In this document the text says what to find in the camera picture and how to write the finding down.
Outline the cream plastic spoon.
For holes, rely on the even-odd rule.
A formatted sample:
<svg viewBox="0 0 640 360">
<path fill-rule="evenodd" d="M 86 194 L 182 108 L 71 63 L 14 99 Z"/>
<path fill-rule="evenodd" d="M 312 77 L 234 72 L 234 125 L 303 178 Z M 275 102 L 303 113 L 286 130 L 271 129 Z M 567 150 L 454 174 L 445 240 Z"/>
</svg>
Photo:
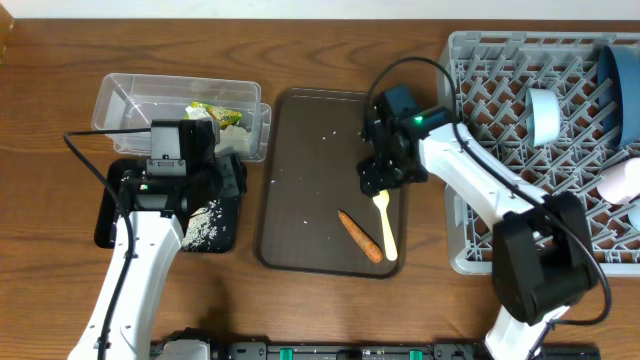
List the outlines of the cream plastic spoon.
<svg viewBox="0 0 640 360">
<path fill-rule="evenodd" d="M 389 261 L 396 261 L 398 259 L 398 251 L 387 213 L 390 201 L 389 193 L 387 190 L 382 190 L 372 200 L 380 214 L 386 258 Z"/>
</svg>

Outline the white tissue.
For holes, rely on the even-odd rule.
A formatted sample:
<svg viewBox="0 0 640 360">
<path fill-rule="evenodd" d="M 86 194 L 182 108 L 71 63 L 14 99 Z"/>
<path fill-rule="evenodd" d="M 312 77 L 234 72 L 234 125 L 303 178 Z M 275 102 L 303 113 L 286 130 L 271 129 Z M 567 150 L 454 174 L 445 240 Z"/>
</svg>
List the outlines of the white tissue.
<svg viewBox="0 0 640 360">
<path fill-rule="evenodd" d="M 214 117 L 203 107 L 187 106 L 185 118 L 187 120 L 210 120 L 214 126 L 218 125 Z M 228 153 L 247 155 L 250 151 L 250 135 L 250 132 L 238 125 L 227 125 L 224 129 L 219 128 L 216 134 L 215 153 L 219 156 Z"/>
</svg>

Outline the yellow green snack wrapper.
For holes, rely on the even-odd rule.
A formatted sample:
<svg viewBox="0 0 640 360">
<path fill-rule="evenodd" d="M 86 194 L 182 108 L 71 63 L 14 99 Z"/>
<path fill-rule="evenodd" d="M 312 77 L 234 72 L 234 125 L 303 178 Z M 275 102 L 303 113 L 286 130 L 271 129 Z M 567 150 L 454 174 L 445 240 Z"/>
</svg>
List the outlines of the yellow green snack wrapper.
<svg viewBox="0 0 640 360">
<path fill-rule="evenodd" d="M 187 120 L 211 118 L 218 123 L 221 129 L 237 125 L 243 117 L 241 112 L 197 101 L 193 101 L 188 105 L 185 111 Z"/>
</svg>

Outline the light blue rice bowl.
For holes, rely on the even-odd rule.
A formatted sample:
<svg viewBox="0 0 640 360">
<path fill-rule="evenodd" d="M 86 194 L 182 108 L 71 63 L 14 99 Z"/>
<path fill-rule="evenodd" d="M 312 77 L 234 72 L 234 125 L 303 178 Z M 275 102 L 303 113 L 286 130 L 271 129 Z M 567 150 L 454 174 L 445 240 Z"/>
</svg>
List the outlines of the light blue rice bowl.
<svg viewBox="0 0 640 360">
<path fill-rule="evenodd" d="M 560 133 L 560 105 L 551 90 L 528 88 L 525 95 L 528 144 L 538 147 L 555 141 Z"/>
</svg>

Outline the pink cup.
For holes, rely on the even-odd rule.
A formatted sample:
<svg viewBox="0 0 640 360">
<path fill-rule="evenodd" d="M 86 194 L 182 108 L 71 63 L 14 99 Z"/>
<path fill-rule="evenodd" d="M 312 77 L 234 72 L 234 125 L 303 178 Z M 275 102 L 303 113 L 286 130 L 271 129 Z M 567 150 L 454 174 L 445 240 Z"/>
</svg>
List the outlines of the pink cup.
<svg viewBox="0 0 640 360">
<path fill-rule="evenodd" d="M 639 195 L 639 158 L 631 158 L 601 172 L 596 189 L 612 204 L 629 203 Z"/>
</svg>

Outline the dark blue plate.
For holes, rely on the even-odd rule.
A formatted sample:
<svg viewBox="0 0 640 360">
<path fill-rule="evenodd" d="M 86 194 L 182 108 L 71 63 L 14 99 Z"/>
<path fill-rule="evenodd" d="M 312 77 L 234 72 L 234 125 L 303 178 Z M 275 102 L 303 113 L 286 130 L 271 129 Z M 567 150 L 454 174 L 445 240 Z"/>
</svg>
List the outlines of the dark blue plate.
<svg viewBox="0 0 640 360">
<path fill-rule="evenodd" d="M 620 133 L 610 144 L 622 148 L 639 140 L 639 53 L 626 46 L 604 46 L 597 65 L 598 84 L 611 85 L 599 97 L 602 107 L 610 103 L 616 109 L 603 121 L 606 132 Z"/>
</svg>

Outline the light blue cup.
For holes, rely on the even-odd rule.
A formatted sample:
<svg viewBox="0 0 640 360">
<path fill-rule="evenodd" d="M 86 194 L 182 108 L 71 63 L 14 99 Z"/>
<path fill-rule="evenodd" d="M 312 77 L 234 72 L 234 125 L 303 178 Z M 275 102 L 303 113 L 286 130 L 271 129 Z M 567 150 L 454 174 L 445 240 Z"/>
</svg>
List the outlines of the light blue cup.
<svg viewBox="0 0 640 360">
<path fill-rule="evenodd" d="M 634 205 L 627 214 L 629 224 L 636 230 L 640 231 L 640 206 Z"/>
</svg>

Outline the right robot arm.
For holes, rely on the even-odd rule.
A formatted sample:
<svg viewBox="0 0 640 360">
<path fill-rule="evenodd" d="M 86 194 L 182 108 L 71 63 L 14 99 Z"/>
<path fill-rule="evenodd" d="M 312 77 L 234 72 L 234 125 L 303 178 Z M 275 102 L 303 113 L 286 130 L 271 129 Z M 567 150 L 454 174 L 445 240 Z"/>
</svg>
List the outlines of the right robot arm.
<svg viewBox="0 0 640 360">
<path fill-rule="evenodd" d="M 484 344 L 494 359 L 532 359 L 564 314 L 606 277 L 593 256 L 585 210 L 569 192 L 550 195 L 483 149 L 445 107 L 377 106 L 362 136 L 374 155 L 358 165 L 374 197 L 435 175 L 490 227 L 491 276 L 501 303 Z"/>
</svg>

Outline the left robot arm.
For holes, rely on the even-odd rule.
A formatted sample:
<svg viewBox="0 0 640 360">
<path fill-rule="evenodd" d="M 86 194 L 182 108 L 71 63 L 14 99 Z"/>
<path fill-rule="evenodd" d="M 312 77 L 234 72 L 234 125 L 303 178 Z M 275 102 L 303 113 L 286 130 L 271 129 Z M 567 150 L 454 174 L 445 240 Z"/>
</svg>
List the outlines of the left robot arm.
<svg viewBox="0 0 640 360">
<path fill-rule="evenodd" d="M 72 359 L 210 359 L 206 336 L 185 329 L 157 349 L 152 330 L 166 278 L 181 250 L 223 253 L 235 240 L 247 170 L 235 153 L 218 156 L 211 118 L 154 120 L 140 129 L 149 156 L 115 161 L 96 226 L 113 255 Z"/>
</svg>

